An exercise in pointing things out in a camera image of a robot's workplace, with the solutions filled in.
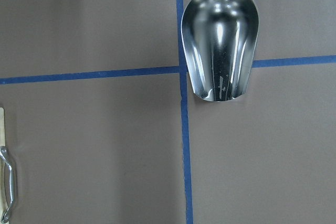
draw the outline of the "gray surface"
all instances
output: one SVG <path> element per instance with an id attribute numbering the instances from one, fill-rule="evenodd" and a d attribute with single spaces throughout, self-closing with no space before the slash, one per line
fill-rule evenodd
<path id="1" fill-rule="evenodd" d="M 253 69 L 224 103 L 190 88 L 195 224 L 334 223 L 335 78 L 336 65 Z"/>
<path id="2" fill-rule="evenodd" d="M 190 0 L 184 0 L 185 6 Z M 255 0 L 260 27 L 256 59 L 334 55 L 334 0 Z"/>
<path id="3" fill-rule="evenodd" d="M 0 52 L 0 78 L 176 66 L 176 0 L 0 0 Z"/>
<path id="4" fill-rule="evenodd" d="M 177 74 L 0 86 L 0 102 L 12 224 L 185 223 Z"/>

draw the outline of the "metal scoop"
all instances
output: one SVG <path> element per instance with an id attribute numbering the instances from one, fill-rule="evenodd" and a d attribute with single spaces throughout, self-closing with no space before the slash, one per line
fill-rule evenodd
<path id="1" fill-rule="evenodd" d="M 194 93 L 227 101 L 245 93 L 258 35 L 253 0 L 191 0 L 181 23 Z"/>

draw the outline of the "silver scoop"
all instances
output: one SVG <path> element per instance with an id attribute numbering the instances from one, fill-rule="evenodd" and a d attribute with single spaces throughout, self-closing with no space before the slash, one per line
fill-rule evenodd
<path id="1" fill-rule="evenodd" d="M 258 35 L 253 0 L 191 0 L 181 23 L 194 93 L 227 101 L 245 93 Z"/>

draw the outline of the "metal handle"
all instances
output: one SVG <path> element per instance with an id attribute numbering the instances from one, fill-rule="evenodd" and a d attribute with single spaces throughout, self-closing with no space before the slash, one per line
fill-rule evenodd
<path id="1" fill-rule="evenodd" d="M 7 148 L 5 146 L 0 146 L 0 158 L 5 162 L 9 170 L 9 195 L 10 195 L 10 202 L 8 205 L 7 210 L 3 213 L 1 217 L 1 223 L 7 223 L 9 221 L 9 217 L 11 216 L 11 211 L 15 202 L 15 172 L 13 163 L 9 157 Z"/>

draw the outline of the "stainless steel scoop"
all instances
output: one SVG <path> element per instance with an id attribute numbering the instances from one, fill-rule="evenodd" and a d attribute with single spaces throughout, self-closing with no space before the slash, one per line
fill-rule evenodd
<path id="1" fill-rule="evenodd" d="M 245 93 L 257 42 L 253 0 L 191 0 L 181 23 L 194 93 L 227 101 Z"/>

